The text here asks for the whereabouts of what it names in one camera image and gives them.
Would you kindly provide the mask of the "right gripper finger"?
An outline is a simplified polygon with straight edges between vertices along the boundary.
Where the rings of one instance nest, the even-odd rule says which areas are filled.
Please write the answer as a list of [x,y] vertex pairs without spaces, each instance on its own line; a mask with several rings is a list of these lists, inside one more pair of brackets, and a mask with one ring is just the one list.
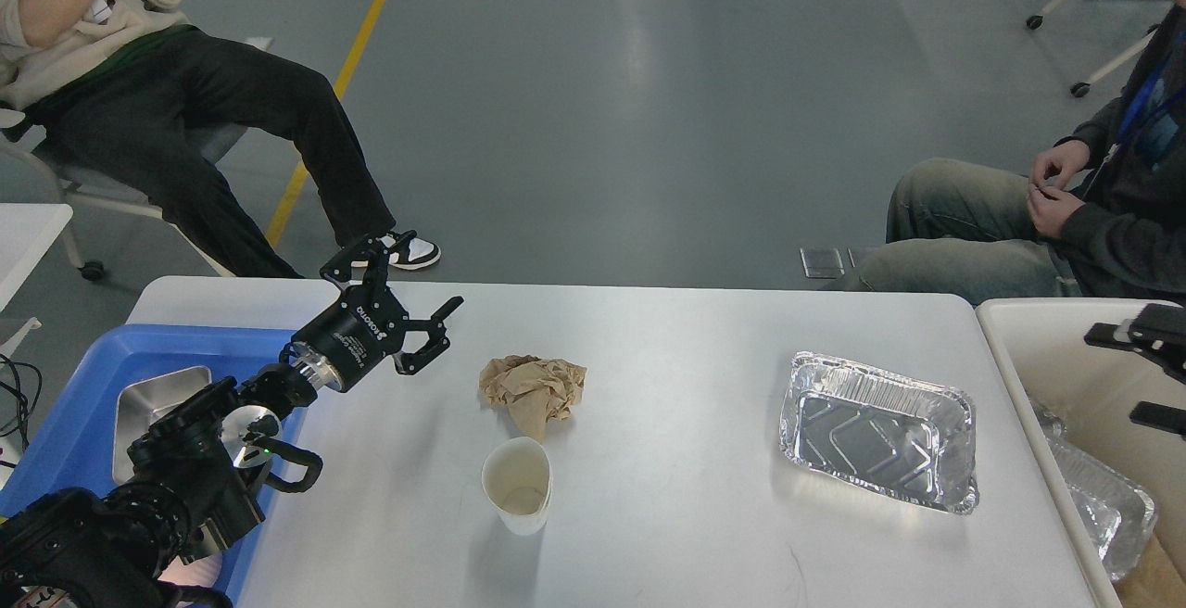
[[1163,433],[1185,435],[1186,411],[1180,407],[1167,407],[1158,402],[1139,401],[1131,409],[1129,420]]
[[1084,341],[1093,347],[1126,350],[1158,359],[1182,359],[1185,309],[1144,305],[1139,315],[1121,324],[1093,324]]

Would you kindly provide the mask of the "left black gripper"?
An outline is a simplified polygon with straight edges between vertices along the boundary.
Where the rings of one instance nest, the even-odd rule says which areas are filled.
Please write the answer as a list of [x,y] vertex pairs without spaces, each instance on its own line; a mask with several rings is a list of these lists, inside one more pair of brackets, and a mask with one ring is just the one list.
[[[388,356],[398,375],[417,375],[448,350],[445,321],[463,297],[449,297],[428,318],[412,318],[388,284],[394,245],[391,233],[363,236],[321,265],[321,279],[337,286],[339,299],[296,329],[280,354],[312,388],[345,393]],[[359,284],[351,284],[355,261],[363,261]],[[404,337],[417,333],[425,334],[423,345],[403,350]]]

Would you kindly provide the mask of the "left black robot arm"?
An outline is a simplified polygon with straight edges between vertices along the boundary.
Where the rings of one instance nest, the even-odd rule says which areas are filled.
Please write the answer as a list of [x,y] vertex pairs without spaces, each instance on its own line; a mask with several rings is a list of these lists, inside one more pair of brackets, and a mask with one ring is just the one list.
[[345,393],[385,358],[415,375],[448,348],[451,297],[412,318],[388,287],[416,233],[361,237],[323,265],[334,305],[296,331],[276,363],[191,393],[127,449],[132,476],[106,497],[64,488],[4,521],[5,607],[229,607],[223,591],[168,582],[170,564],[232,548],[264,519],[259,491],[302,493],[323,457],[283,442],[283,418],[324,388]]

